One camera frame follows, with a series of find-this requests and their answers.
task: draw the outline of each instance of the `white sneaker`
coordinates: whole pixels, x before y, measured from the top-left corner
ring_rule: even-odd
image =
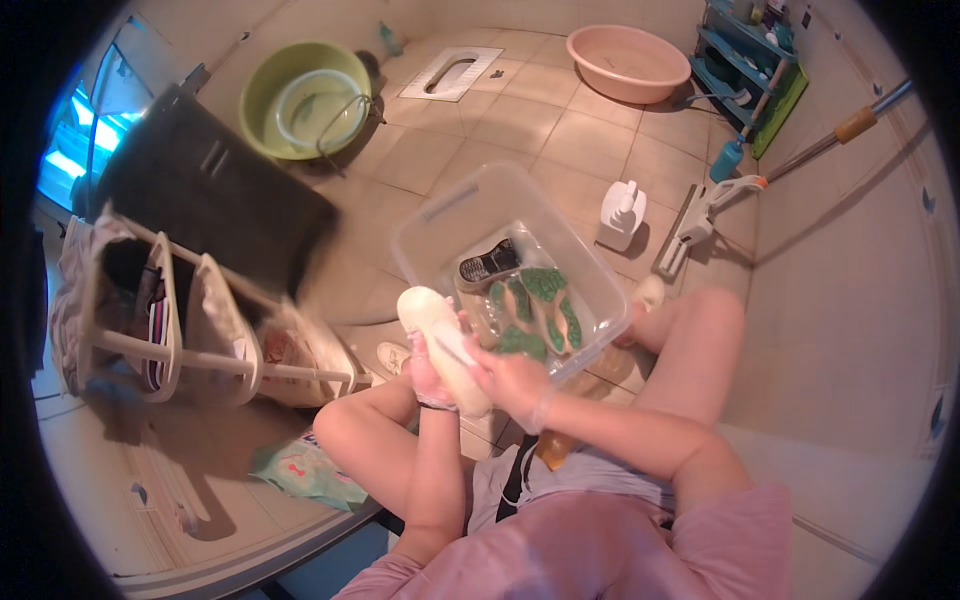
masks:
[[[663,284],[663,279],[655,275],[650,275],[642,280],[634,292],[634,300],[642,302],[648,313],[663,306],[665,299],[666,286]]]
[[[376,347],[376,357],[384,369],[396,376],[400,374],[403,361],[410,358],[410,350],[393,342],[381,342]]]

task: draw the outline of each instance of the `pink shirt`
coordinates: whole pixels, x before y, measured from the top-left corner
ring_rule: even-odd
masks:
[[[388,554],[336,596],[386,598],[787,598],[783,486],[704,502],[660,528],[635,496],[558,492],[451,543],[426,567]]]

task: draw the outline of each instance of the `mop handle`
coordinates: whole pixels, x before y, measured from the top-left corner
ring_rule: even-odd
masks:
[[[767,183],[773,183],[794,169],[807,164],[811,159],[823,154],[837,144],[846,144],[873,127],[876,125],[877,119],[896,106],[912,87],[913,83],[910,80],[904,80],[900,85],[894,87],[872,105],[861,108],[846,121],[838,125],[832,132],[824,136],[823,139],[771,171],[766,176]]]

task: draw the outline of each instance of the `bracelet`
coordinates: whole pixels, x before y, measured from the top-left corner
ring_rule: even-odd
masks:
[[[417,394],[417,404],[420,405],[420,408],[429,408],[435,411],[451,411],[456,413],[460,410],[456,404],[443,404],[433,398],[421,396],[420,394]]]

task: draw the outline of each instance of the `woman's hand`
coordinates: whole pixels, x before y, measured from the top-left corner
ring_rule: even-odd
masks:
[[[426,338],[419,329],[414,329],[407,336],[410,339],[410,378],[413,381],[414,392],[420,401],[427,404],[438,404],[453,407],[456,403],[450,392],[444,387],[444,381],[430,362],[430,354],[426,347]]]
[[[464,348],[479,365],[470,368],[470,375],[493,404],[507,411],[527,433],[539,433],[554,391],[546,367],[522,354],[490,354],[475,342]]]

